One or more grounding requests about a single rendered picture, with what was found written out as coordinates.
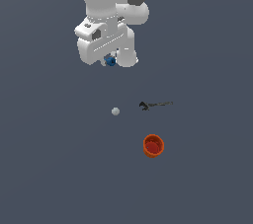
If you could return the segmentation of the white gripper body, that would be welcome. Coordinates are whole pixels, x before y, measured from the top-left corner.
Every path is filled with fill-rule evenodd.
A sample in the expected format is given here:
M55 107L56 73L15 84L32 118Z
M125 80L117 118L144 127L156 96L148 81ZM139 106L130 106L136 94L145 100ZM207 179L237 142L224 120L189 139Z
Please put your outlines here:
M89 65L112 51L117 51L116 62L121 67L132 67L138 62L134 32L116 15L106 19L86 17L74 32L78 36L80 58Z

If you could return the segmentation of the dark adjustable wrench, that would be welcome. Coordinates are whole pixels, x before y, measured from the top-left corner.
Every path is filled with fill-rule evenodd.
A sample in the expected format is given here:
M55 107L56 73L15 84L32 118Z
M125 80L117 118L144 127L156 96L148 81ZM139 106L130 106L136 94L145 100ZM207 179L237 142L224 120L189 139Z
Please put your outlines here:
M139 106L142 107L143 111L149 111L150 108L152 107L163 107L163 106L167 106L167 105L173 105L173 102L164 102L164 103L155 103L155 104L149 104L149 103L145 103L145 102L140 102Z

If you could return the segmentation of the orange cup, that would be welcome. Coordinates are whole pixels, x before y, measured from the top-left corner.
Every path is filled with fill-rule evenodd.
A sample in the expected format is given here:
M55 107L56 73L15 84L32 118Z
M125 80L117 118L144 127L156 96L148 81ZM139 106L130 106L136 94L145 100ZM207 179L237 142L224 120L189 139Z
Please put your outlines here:
M156 134L148 134L143 140L143 152L149 158L156 158L164 151L164 141Z

